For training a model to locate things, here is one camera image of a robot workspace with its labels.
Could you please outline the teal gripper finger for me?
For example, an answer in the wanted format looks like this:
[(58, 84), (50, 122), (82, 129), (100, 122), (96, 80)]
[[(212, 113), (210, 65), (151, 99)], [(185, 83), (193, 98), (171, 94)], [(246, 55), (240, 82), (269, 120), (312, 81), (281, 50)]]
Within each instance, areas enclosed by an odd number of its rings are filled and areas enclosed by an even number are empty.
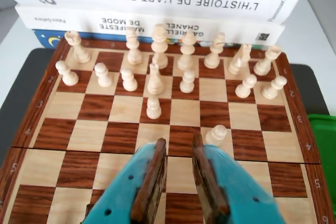
[(166, 140), (142, 145), (95, 204), (84, 223), (154, 223), (167, 170)]
[(193, 135), (193, 175), (206, 223), (285, 223), (272, 195), (229, 154)]

